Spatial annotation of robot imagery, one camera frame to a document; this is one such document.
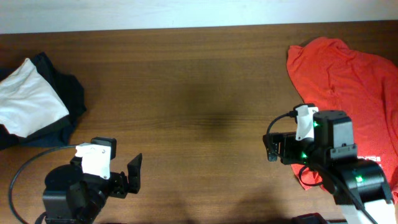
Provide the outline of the white printed t-shirt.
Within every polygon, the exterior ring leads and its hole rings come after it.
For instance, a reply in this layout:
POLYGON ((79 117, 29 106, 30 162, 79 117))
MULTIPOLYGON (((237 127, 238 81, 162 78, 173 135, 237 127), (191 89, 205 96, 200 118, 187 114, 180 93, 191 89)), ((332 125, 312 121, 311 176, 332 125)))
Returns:
POLYGON ((68 115, 63 101, 30 59, 1 81, 1 124, 9 134, 26 138, 68 115))

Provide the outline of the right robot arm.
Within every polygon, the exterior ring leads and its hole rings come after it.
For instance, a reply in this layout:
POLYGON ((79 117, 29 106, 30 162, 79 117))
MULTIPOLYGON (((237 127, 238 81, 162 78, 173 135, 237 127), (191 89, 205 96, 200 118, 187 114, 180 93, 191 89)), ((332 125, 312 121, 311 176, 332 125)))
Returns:
POLYGON ((376 162, 358 158, 353 123, 344 111, 301 104, 285 116, 294 118, 297 130, 266 131, 262 140, 268 161, 317 172, 322 178, 318 185, 333 196, 343 223, 396 223, 386 176, 376 162))

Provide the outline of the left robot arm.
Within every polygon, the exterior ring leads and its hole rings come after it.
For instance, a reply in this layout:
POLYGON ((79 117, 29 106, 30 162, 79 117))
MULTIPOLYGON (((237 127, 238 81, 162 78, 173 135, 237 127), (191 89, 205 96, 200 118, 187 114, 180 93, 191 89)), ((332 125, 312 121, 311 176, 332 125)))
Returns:
POLYGON ((93 223, 110 197, 126 198, 141 188, 142 154, 127 164, 127 173, 110 171, 116 157, 115 138, 95 137, 75 146, 67 165, 45 177, 45 212, 37 223, 93 223))

